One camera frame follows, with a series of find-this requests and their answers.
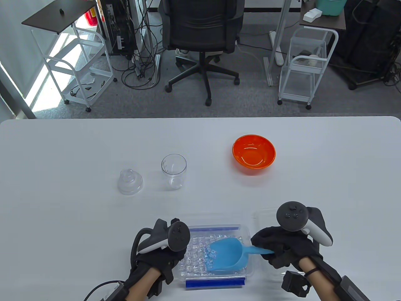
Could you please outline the person's right hand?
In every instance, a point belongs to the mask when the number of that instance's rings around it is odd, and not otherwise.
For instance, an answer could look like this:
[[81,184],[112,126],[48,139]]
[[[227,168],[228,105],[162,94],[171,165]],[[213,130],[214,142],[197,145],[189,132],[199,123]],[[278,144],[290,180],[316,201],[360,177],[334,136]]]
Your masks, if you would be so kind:
[[320,258],[323,256],[313,242],[301,231],[289,232],[280,226],[261,229],[252,238],[253,246],[273,251],[262,255],[275,269],[293,265],[301,271],[299,262],[304,257]]

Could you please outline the person's left hand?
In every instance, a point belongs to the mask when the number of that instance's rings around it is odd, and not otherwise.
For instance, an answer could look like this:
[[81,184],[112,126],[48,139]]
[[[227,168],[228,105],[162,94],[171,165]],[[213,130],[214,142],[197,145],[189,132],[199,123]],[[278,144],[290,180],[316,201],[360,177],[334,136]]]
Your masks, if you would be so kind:
[[186,248],[179,252],[172,251],[169,247],[165,249],[155,249],[148,253],[138,253],[136,258],[131,260],[131,271],[134,271],[140,263],[146,263],[150,267],[156,268],[163,273],[167,269],[172,270],[179,261],[184,258]]

